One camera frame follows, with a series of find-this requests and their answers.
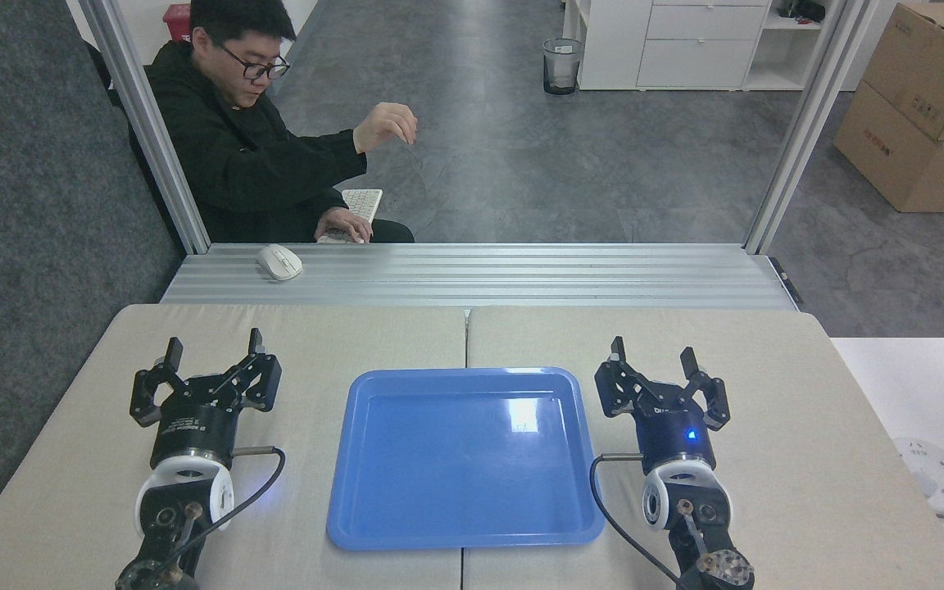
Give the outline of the person's right hand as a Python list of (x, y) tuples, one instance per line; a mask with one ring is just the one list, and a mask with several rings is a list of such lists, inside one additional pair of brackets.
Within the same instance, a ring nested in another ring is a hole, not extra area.
[(346, 233), (355, 243), (370, 243), (372, 239), (370, 221), (344, 206), (332, 206), (319, 217), (312, 239), (322, 239), (330, 231)]

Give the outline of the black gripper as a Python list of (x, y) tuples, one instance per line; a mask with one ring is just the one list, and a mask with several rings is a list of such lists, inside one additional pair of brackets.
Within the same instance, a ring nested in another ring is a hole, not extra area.
[[(272, 411), (282, 376), (278, 357), (263, 347), (259, 329), (251, 329), (247, 355), (222, 374), (195, 377), (192, 397), (179, 376), (183, 351), (180, 339), (172, 337), (165, 357), (152, 369), (135, 374), (129, 414), (142, 427), (160, 422), (152, 468), (173, 456), (201, 456), (229, 468), (239, 412), (243, 408)], [(155, 395), (162, 384), (171, 393), (160, 405)]]
[[(707, 374), (698, 365), (693, 347), (679, 355), (687, 384), (678, 393), (683, 408), (658, 411), (665, 406), (660, 383), (637, 372), (626, 360), (624, 340), (615, 336), (610, 355), (595, 373), (601, 406), (606, 417), (636, 415), (636, 435), (643, 455), (642, 471), (651, 473), (670, 461), (694, 459), (710, 468), (718, 465), (706, 426), (719, 432), (730, 420), (729, 401), (724, 381)], [(694, 393), (704, 393), (705, 414), (693, 401)]]

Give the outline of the person's left hand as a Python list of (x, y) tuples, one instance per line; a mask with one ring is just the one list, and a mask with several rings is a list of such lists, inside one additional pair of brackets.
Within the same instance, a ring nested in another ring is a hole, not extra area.
[(353, 148), (365, 154), (390, 138), (399, 138), (410, 145), (415, 142), (417, 117), (401, 103), (378, 103), (353, 130)]

